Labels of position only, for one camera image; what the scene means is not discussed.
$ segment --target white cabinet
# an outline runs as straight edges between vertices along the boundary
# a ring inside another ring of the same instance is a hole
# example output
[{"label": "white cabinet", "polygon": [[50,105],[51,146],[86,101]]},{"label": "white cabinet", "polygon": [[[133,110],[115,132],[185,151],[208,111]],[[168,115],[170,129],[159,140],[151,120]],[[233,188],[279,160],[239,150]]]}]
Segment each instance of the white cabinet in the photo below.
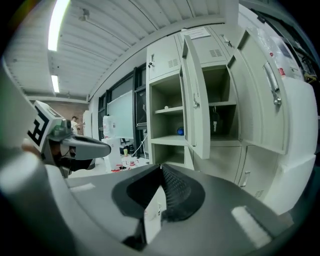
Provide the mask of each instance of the white cabinet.
[{"label": "white cabinet", "polygon": [[194,170],[188,146],[152,143],[152,152],[154,164],[169,164]]},{"label": "white cabinet", "polygon": [[228,58],[234,54],[234,47],[238,44],[244,29],[240,26],[230,24],[215,24],[207,26],[209,32],[218,41],[221,42],[221,49]]},{"label": "white cabinet", "polygon": [[[236,165],[244,163],[239,160],[244,156],[240,145],[287,153],[287,96],[273,58],[250,32],[225,24],[207,29],[211,36],[193,40],[184,36],[182,48],[180,33],[148,46],[150,163],[186,167],[189,148],[196,166],[215,166],[221,172],[216,176],[238,183]],[[214,57],[217,61],[210,56],[215,49],[221,50],[221,56],[217,52]],[[182,128],[184,136],[178,134]],[[226,167],[227,159],[234,165]]]},{"label": "white cabinet", "polygon": [[239,137],[250,144],[286,154],[288,101],[272,57],[245,31],[227,66],[239,105]]},{"label": "white cabinet", "polygon": [[182,49],[180,82],[185,111],[184,136],[188,144],[203,159],[209,158],[210,120],[209,102],[204,76],[196,49],[189,36],[185,37]]},{"label": "white cabinet", "polygon": [[227,66],[201,68],[193,40],[184,38],[181,67],[189,145],[202,159],[209,158],[209,138],[221,136],[286,154],[287,97],[274,60],[248,31],[233,53]]},{"label": "white cabinet", "polygon": [[[188,31],[192,32],[194,30],[198,30],[198,28],[188,29]],[[177,33],[179,43],[183,47],[184,46],[184,36],[181,32]],[[199,58],[201,67],[215,66],[215,65],[225,65],[227,58],[225,53],[222,51],[221,45],[218,43],[216,38],[210,34],[210,36],[194,38],[192,39],[192,43],[195,48],[195,52]]]},{"label": "white cabinet", "polygon": [[149,80],[180,69],[180,57],[174,35],[164,37],[147,48]]},{"label": "white cabinet", "polygon": [[262,200],[275,177],[278,154],[257,146],[248,146],[239,186]]},{"label": "white cabinet", "polygon": [[230,182],[235,182],[241,149],[241,146],[213,146],[210,148],[209,159],[201,159],[197,154],[194,154],[194,169]]}]

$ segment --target shelf compartment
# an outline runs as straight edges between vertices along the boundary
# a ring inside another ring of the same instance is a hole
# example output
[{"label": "shelf compartment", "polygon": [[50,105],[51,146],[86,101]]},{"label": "shelf compartment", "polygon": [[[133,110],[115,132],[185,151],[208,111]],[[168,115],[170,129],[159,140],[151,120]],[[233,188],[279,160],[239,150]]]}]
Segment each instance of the shelf compartment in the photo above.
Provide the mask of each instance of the shelf compartment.
[{"label": "shelf compartment", "polygon": [[185,167],[184,146],[153,144],[154,163]]},{"label": "shelf compartment", "polygon": [[238,115],[236,111],[237,105],[216,105],[215,110],[219,114],[219,121],[214,129],[214,107],[209,107],[210,115],[210,136],[211,141],[217,140],[237,140],[238,139]]},{"label": "shelf compartment", "polygon": [[202,69],[208,101],[210,103],[234,101],[236,95],[225,65]]},{"label": "shelf compartment", "polygon": [[171,145],[171,146],[186,146],[187,142],[184,136],[181,135],[169,135],[163,137],[157,137],[151,139],[152,144],[159,145]]},{"label": "shelf compartment", "polygon": [[160,109],[156,110],[155,114],[164,114],[164,115],[176,115],[176,114],[182,114],[184,108],[182,106],[176,106],[176,107],[170,107],[167,109]]},{"label": "shelf compartment", "polygon": [[169,108],[182,106],[182,94],[179,75],[172,75],[158,81],[156,84],[151,84],[149,87],[151,95],[152,110],[164,110],[165,106]]},{"label": "shelf compartment", "polygon": [[230,136],[214,136],[211,138],[210,147],[240,147],[241,142],[238,138]]},{"label": "shelf compartment", "polygon": [[237,102],[235,100],[229,100],[229,101],[221,101],[221,102],[211,102],[209,103],[209,107],[220,107],[220,106],[234,106],[237,105]]},{"label": "shelf compartment", "polygon": [[184,128],[184,116],[182,112],[171,114],[155,113],[151,116],[151,139],[165,136],[179,136],[177,130]]}]

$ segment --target person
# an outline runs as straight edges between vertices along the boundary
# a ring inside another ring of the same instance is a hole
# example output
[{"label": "person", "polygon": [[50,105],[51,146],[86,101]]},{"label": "person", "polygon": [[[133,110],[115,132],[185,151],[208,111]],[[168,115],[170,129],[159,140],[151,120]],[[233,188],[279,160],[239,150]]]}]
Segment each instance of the person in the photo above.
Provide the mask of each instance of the person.
[{"label": "person", "polygon": [[74,134],[78,134],[78,128],[85,124],[84,122],[77,123],[76,122],[77,120],[78,120],[78,117],[76,117],[75,115],[72,117],[72,120],[71,120],[71,128]]}]

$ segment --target white paper card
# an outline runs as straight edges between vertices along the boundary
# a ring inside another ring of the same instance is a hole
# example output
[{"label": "white paper card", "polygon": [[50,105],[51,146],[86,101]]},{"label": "white paper card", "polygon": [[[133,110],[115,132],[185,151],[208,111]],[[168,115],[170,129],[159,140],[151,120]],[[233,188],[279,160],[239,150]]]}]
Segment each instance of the white paper card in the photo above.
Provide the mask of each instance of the white paper card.
[{"label": "white paper card", "polygon": [[184,38],[185,35],[188,35],[188,36],[190,36],[191,39],[204,38],[204,37],[211,36],[205,27],[188,29],[188,30],[180,32],[180,34],[181,34],[182,38]]}]

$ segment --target red object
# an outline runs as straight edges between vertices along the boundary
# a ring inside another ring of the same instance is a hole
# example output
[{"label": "red object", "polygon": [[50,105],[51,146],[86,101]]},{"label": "red object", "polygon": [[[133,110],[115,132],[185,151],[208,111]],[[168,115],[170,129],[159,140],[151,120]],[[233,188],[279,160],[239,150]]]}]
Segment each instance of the red object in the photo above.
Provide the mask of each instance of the red object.
[{"label": "red object", "polygon": [[279,70],[279,73],[280,73],[281,76],[285,76],[286,75],[285,72],[284,72],[284,69],[282,67],[279,67],[278,70]]}]

